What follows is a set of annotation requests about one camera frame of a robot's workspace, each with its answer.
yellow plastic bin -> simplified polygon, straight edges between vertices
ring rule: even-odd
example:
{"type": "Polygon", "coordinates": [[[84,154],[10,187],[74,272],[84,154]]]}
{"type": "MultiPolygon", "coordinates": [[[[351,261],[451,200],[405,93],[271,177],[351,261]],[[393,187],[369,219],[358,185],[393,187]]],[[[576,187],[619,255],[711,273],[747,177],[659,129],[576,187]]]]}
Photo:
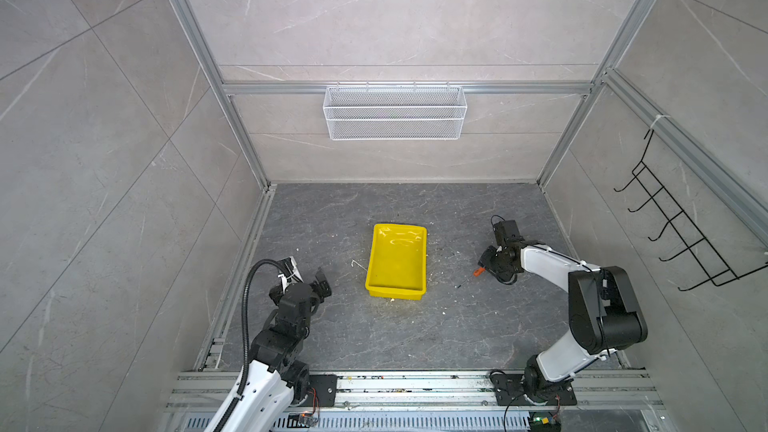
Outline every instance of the yellow plastic bin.
{"type": "Polygon", "coordinates": [[[376,224],[366,288],[373,297],[422,300],[427,292],[427,229],[376,224]]]}

wire basket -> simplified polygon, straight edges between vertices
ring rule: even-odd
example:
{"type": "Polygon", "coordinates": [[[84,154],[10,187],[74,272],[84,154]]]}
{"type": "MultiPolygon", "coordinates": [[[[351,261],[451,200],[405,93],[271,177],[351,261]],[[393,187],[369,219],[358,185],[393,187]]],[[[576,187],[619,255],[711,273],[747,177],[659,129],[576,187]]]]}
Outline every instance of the wire basket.
{"type": "Polygon", "coordinates": [[[332,140],[458,139],[460,86],[336,86],[322,103],[332,140]]]}

white zip tie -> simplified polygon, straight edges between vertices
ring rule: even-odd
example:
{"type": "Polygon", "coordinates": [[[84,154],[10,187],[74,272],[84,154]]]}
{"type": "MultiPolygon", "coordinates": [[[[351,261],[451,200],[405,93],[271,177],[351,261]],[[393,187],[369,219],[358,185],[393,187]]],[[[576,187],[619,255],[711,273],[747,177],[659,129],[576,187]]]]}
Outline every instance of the white zip tie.
{"type": "Polygon", "coordinates": [[[667,117],[667,119],[671,119],[671,118],[672,118],[672,116],[666,116],[666,115],[664,115],[664,114],[657,114],[657,115],[656,115],[656,119],[654,119],[654,120],[653,120],[653,121],[650,123],[650,128],[651,128],[651,129],[653,129],[653,128],[654,128],[654,126],[656,125],[656,122],[658,122],[658,121],[659,121],[659,119],[660,119],[660,118],[662,118],[662,117],[667,117]]]}

gray marble floor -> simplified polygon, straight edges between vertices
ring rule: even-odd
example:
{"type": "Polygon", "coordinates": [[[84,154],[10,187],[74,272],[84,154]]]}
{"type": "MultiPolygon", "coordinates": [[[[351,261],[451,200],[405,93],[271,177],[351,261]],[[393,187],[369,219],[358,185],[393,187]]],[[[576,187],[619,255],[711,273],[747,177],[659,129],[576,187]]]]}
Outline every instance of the gray marble floor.
{"type": "MultiPolygon", "coordinates": [[[[313,370],[523,368],[568,330],[566,293],[524,274],[503,285],[472,276],[494,238],[490,217],[516,219],[526,238],[567,252],[532,184],[292,184],[277,187],[255,259],[296,257],[311,280],[322,267],[333,296],[312,318],[299,356],[313,370]],[[427,228],[427,292],[421,301],[374,298],[365,288],[373,226],[427,228]],[[457,284],[469,280],[460,288],[457,284]]],[[[274,308],[276,271],[258,271],[249,303],[251,337],[274,308]]],[[[242,365],[240,310],[220,367],[242,365]]],[[[610,360],[603,367],[617,368],[610,360]]]]}

